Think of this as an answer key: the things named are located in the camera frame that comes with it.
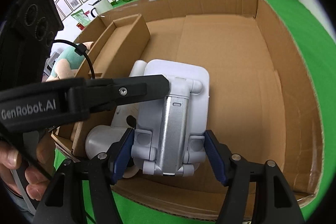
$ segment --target white mug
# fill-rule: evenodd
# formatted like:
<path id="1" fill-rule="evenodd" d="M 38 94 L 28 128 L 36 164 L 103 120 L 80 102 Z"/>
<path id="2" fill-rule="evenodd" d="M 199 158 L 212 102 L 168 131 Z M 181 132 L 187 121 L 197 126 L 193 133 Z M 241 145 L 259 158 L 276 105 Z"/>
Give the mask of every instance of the white mug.
<path id="1" fill-rule="evenodd" d="M 93 10 L 96 10 L 97 15 L 101 15 L 109 10 L 111 10 L 113 8 L 113 6 L 111 5 L 111 3 L 108 0 L 97 0 L 94 4 L 92 4 L 92 6 L 94 7 L 91 10 L 91 15 L 93 17 L 96 17 L 93 14 Z"/>

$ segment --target stuffed animal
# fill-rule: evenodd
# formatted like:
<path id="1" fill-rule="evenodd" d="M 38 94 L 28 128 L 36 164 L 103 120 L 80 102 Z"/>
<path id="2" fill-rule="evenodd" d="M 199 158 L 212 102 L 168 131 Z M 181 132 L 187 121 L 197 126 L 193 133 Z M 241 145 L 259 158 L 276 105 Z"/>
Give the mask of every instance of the stuffed animal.
<path id="1" fill-rule="evenodd" d="M 83 43 L 87 48 L 87 52 L 91 49 L 93 43 Z M 74 78 L 84 59 L 84 55 L 77 54 L 74 47 L 67 47 L 57 58 L 47 81 Z"/>

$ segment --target green surface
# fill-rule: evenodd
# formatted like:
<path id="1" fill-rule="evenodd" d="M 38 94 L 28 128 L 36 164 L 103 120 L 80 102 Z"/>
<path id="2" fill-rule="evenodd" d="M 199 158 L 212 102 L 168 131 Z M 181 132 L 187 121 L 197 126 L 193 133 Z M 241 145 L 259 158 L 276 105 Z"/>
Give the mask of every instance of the green surface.
<path id="1" fill-rule="evenodd" d="M 267 0 L 292 33 L 310 71 L 318 95 L 324 132 L 324 168 L 320 190 L 313 202 L 302 209 L 305 218 L 314 211 L 336 170 L 336 45 L 323 26 L 298 0 Z M 55 166 L 64 157 L 56 154 Z M 92 215 L 89 191 L 85 183 L 86 209 Z M 125 224 L 131 223 L 201 223 L 160 213 L 114 194 Z"/>

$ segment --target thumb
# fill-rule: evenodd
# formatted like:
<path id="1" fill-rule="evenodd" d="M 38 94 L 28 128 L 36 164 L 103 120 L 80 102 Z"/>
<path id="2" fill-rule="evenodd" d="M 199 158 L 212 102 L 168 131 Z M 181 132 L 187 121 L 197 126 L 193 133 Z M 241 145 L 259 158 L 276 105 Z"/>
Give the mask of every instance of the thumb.
<path id="1" fill-rule="evenodd" d="M 18 169 L 21 165 L 21 155 L 8 143 L 0 141 L 0 164 L 9 169 Z"/>

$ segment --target silver metal bar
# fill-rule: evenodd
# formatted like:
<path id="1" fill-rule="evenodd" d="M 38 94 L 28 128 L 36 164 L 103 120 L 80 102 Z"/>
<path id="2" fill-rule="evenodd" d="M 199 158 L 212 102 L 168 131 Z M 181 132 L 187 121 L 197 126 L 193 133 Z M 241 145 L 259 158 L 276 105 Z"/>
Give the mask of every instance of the silver metal bar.
<path id="1" fill-rule="evenodd" d="M 189 99 L 165 98 L 156 164 L 163 175 L 173 176 L 182 166 Z"/>

